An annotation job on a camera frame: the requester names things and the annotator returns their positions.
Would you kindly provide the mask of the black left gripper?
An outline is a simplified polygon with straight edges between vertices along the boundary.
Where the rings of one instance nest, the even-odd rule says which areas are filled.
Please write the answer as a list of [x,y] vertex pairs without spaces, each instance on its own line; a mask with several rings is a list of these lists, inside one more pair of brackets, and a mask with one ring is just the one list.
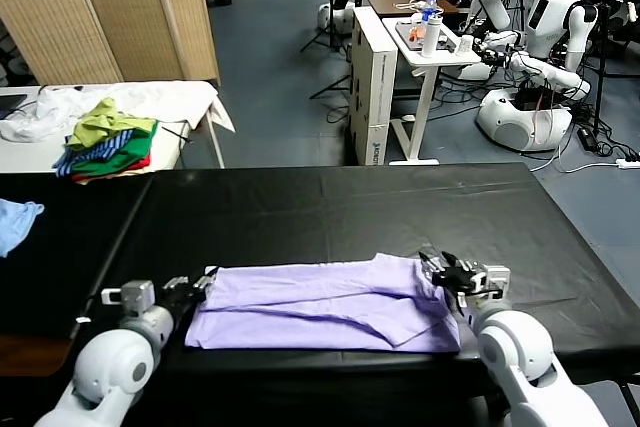
[[180,321],[183,316],[197,303],[203,300],[207,291],[215,282],[219,268],[208,266],[204,273],[192,284],[188,276],[175,276],[162,287],[157,305],[169,312],[174,321]]

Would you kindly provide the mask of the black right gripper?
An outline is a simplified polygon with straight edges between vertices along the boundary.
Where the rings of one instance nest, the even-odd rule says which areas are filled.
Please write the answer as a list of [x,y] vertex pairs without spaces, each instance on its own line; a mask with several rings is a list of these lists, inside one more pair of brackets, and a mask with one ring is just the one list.
[[[462,293],[465,296],[479,295],[485,291],[486,273],[475,271],[475,262],[461,259],[456,255],[443,251],[442,258],[438,252],[420,250],[418,252],[423,275],[434,286],[444,288],[454,296]],[[445,263],[458,270],[445,270]]]

